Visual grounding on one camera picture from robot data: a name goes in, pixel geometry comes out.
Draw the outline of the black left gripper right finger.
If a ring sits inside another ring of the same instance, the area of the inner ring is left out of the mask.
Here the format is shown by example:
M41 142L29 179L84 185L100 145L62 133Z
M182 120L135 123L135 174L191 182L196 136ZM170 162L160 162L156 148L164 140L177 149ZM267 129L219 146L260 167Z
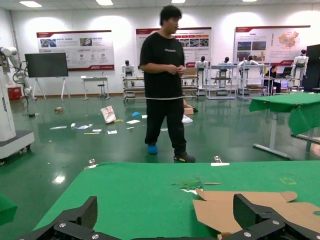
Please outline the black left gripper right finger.
M318 240L320 209L296 193L217 193L216 229L229 239Z

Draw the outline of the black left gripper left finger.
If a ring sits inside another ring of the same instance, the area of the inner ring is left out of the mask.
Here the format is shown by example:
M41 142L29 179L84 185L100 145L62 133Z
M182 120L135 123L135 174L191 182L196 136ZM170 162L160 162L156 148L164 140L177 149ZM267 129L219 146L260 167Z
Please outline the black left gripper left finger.
M52 222L19 240L115 240L114 236L95 231L98 198L90 196L83 205L62 211Z

